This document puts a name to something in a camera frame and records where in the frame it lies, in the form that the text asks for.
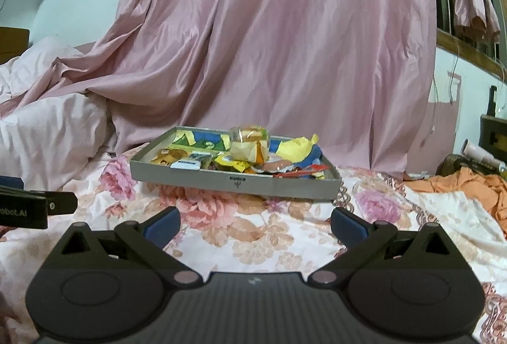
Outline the person left hand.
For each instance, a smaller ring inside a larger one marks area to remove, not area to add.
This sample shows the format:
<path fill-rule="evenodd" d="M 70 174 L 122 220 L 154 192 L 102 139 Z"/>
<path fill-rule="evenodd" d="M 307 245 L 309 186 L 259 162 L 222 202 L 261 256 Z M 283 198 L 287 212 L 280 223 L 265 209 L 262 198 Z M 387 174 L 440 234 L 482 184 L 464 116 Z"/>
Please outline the person left hand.
<path fill-rule="evenodd" d="M 0 294 L 0 330 L 1 330 L 1 343 L 12 344 L 17 343 L 17 336 L 10 331 L 8 326 L 9 320 L 19 321 L 19 317 L 11 308 L 5 296 Z"/>

